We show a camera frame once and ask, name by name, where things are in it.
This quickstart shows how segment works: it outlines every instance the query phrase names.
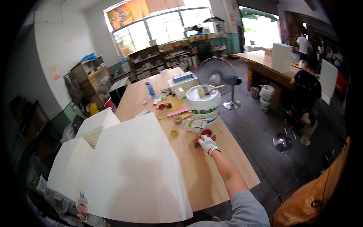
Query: packing tape roll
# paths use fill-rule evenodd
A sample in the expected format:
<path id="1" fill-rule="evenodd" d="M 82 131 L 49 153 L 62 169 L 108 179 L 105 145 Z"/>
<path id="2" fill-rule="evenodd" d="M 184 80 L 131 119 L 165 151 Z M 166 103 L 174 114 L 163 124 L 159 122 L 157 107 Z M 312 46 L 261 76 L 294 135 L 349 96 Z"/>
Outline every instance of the packing tape roll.
<path id="1" fill-rule="evenodd" d="M 171 136 L 177 136 L 179 134 L 179 131 L 178 130 L 176 130 L 176 129 L 172 129 L 171 131 L 170 131 L 170 135 Z"/>
<path id="2" fill-rule="evenodd" d="M 174 117 L 174 122 L 176 125 L 179 125 L 181 124 L 183 121 L 183 119 L 181 117 Z"/>

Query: gray sleeve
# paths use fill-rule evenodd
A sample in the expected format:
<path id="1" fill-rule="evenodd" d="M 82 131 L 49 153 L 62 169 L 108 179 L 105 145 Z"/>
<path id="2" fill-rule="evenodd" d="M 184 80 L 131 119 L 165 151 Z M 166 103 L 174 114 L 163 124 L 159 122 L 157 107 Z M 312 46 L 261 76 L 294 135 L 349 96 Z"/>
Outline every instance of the gray sleeve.
<path id="1" fill-rule="evenodd" d="M 222 222 L 202 221 L 191 226 L 270 226 L 269 218 L 264 207 L 249 191 L 240 191 L 232 199 L 232 219 Z"/>

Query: wooden table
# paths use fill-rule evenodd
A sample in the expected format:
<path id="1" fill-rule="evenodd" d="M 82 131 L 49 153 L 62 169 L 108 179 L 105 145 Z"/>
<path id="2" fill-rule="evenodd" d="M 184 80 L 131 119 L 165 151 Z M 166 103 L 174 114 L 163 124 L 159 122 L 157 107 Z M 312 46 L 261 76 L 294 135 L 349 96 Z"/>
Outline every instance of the wooden table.
<path id="1" fill-rule="evenodd" d="M 247 89 L 250 90 L 252 83 L 253 71 L 256 71 L 264 76 L 271 78 L 273 81 L 280 83 L 290 90 L 295 90 L 296 85 L 290 84 L 290 80 L 295 77 L 296 73 L 300 71 L 295 66 L 291 66 L 290 71 L 286 73 L 279 73 L 271 68 L 272 57 L 265 55 L 265 51 L 257 50 L 245 53 L 232 54 L 232 56 L 239 57 L 247 62 L 248 65 L 248 81 Z"/>
<path id="2" fill-rule="evenodd" d="M 145 82 L 149 81 L 156 94 L 159 94 L 160 89 L 168 87 L 167 80 L 181 73 L 183 71 L 179 67 L 169 69 L 129 85 L 122 96 L 116 116 L 124 122 L 134 118 L 144 109 L 149 109 L 156 114 L 158 110 L 152 106 L 152 99 L 147 92 Z M 197 134 L 184 131 L 183 124 L 176 125 L 172 117 L 159 120 L 159 123 L 180 161 L 192 210 L 202 210 L 229 200 L 213 159 L 203 148 L 194 147 L 193 140 Z M 170 135 L 172 129 L 179 131 L 177 137 Z M 255 171 L 223 121 L 218 117 L 210 129 L 216 135 L 218 148 L 239 170 L 248 187 L 253 188 L 259 184 L 260 180 Z"/>

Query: gloved hand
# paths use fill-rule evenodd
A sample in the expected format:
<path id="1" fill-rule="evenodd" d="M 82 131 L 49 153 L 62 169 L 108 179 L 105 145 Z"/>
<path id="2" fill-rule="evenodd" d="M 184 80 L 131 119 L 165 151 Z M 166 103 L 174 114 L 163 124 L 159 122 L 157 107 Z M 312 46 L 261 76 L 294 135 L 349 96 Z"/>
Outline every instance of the gloved hand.
<path id="1" fill-rule="evenodd" d="M 80 191 L 79 193 L 81 197 L 77 200 L 78 203 L 76 204 L 76 208 L 80 214 L 77 214 L 77 217 L 90 226 L 105 227 L 107 223 L 103 218 L 86 212 L 88 209 L 84 205 L 88 204 L 88 200 L 84 197 L 84 191 Z"/>
<path id="2" fill-rule="evenodd" d="M 210 137 L 206 135 L 201 135 L 200 137 L 203 140 L 199 139 L 198 140 L 199 144 L 203 147 L 203 149 L 207 152 L 207 154 L 211 156 L 212 152 L 218 149 L 216 142 L 214 142 Z"/>

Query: green label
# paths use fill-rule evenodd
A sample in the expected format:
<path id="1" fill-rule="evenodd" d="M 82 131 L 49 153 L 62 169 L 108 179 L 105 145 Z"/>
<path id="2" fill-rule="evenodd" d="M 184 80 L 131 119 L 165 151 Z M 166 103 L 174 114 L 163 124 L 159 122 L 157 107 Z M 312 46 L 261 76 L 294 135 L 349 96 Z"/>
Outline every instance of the green label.
<path id="1" fill-rule="evenodd" d="M 211 113 L 213 111 L 215 111 L 217 108 L 213 108 L 213 109 L 210 109 L 210 110 L 192 110 L 192 113 L 194 114 L 208 114 L 208 113 Z"/>

